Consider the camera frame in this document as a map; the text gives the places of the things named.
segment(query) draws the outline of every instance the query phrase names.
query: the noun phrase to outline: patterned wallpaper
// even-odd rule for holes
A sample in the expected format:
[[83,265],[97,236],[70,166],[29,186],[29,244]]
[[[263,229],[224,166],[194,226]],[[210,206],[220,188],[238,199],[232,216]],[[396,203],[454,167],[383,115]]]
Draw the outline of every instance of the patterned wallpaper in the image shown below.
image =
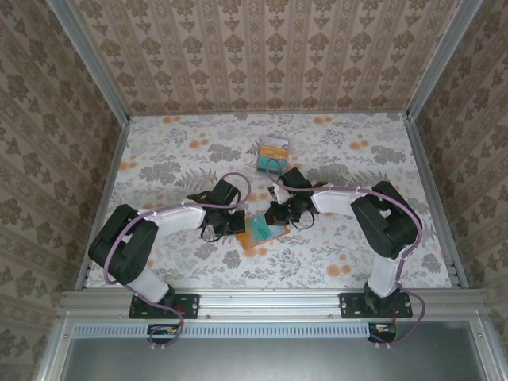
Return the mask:
[[118,130],[45,1],[0,1],[0,379],[33,377]]
[[71,0],[131,114],[404,109],[458,0]]
[[508,2],[485,0],[418,126],[472,287],[508,345]]

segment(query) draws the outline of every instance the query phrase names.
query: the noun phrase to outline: floral pattern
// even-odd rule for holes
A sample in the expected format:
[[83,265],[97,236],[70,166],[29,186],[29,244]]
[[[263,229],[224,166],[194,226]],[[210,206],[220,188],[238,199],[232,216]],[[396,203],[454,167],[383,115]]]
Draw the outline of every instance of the floral pattern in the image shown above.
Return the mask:
[[150,115],[403,109],[459,2],[69,3],[129,112]]
[[[98,2],[82,9],[102,19]],[[0,1],[0,45],[0,379],[28,380],[74,288],[119,126],[47,2]]]
[[[265,211],[271,196],[256,173],[260,138],[290,141],[289,167],[313,183],[373,186],[389,179],[423,221],[425,236],[402,273],[407,287],[449,287],[448,273],[401,114],[238,114],[134,117],[108,213],[176,204],[210,190],[226,172],[252,182],[247,215]],[[242,179],[228,178],[245,193]],[[355,219],[319,214],[313,228],[249,250],[236,238],[211,244],[196,230],[157,237],[148,266],[174,287],[362,287],[373,251]],[[87,287],[107,287],[93,264]]]

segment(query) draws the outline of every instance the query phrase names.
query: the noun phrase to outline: metal panel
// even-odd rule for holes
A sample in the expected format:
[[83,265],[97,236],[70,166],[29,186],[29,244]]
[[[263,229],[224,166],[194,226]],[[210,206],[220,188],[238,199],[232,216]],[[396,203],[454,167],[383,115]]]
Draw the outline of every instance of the metal panel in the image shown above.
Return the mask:
[[[148,323],[78,323],[73,339],[147,338]],[[214,323],[188,322],[183,327],[183,339],[330,339],[369,337],[368,323]],[[167,337],[153,335],[154,338]]]
[[467,322],[424,323],[390,349],[365,339],[75,340],[62,381],[483,381]]

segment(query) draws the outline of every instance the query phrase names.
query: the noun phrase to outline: aluminum frame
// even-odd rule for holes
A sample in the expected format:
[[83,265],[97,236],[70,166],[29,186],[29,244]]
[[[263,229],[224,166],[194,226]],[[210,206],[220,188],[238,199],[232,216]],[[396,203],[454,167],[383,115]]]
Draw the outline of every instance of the aluminum frame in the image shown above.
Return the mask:
[[452,266],[455,268],[456,276],[459,279],[459,285],[463,288],[468,288],[469,283],[466,278],[466,273],[460,261],[455,241],[453,240],[452,230],[450,229],[445,208],[441,203],[441,198],[437,191],[437,186],[430,169],[429,160],[425,154],[418,127],[412,117],[404,117],[404,125],[406,126],[407,136],[409,137],[411,149],[413,150],[414,161],[420,173],[421,184],[429,202],[430,214],[436,226],[436,235],[439,240],[439,245],[443,249],[444,254],[452,261]]
[[433,54],[429,65],[425,69],[416,90],[411,97],[407,110],[410,117],[416,118],[425,105],[438,79],[446,68],[446,65],[452,58],[457,45],[462,40],[473,17],[481,6],[482,0],[467,0],[460,2],[457,6],[448,28],[444,32],[436,51]]
[[[425,300],[425,321],[469,321],[475,335],[487,379],[506,379],[506,363],[491,329],[488,308],[480,290],[472,289],[421,289],[412,290]],[[344,292],[361,292],[355,289],[340,290],[190,290],[177,292],[201,295],[198,319],[194,324],[209,323],[343,323],[374,322],[376,319],[342,319],[339,295]],[[100,322],[116,324],[168,323],[175,320],[129,319],[132,294],[121,288],[89,289],[64,292],[60,312],[44,355],[37,381],[60,380],[71,333],[75,324]],[[421,303],[411,297],[414,316],[401,321],[415,321]]]
[[72,45],[85,63],[104,99],[108,102],[120,126],[126,126],[129,121],[129,108],[117,91],[116,81],[110,78],[108,71],[102,65],[100,55],[97,54],[90,43],[90,38],[88,38],[83,26],[79,23],[79,19],[76,17],[71,5],[67,1],[61,0],[48,0],[48,3],[71,40]]

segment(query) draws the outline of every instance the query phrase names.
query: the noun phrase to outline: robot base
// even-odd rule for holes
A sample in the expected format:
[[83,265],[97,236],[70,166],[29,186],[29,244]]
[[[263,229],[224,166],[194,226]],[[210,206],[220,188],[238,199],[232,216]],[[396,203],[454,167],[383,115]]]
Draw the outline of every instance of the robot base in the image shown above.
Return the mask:
[[[179,311],[185,319],[197,319],[199,312],[199,294],[167,293],[158,304],[170,306]],[[150,306],[133,296],[130,303],[129,318],[131,319],[178,319],[168,310]]]
[[375,301],[376,307],[368,305],[365,292],[346,292],[339,295],[343,319],[386,318],[392,319],[394,311],[397,318],[413,317],[410,297],[404,292],[396,291],[386,298]]

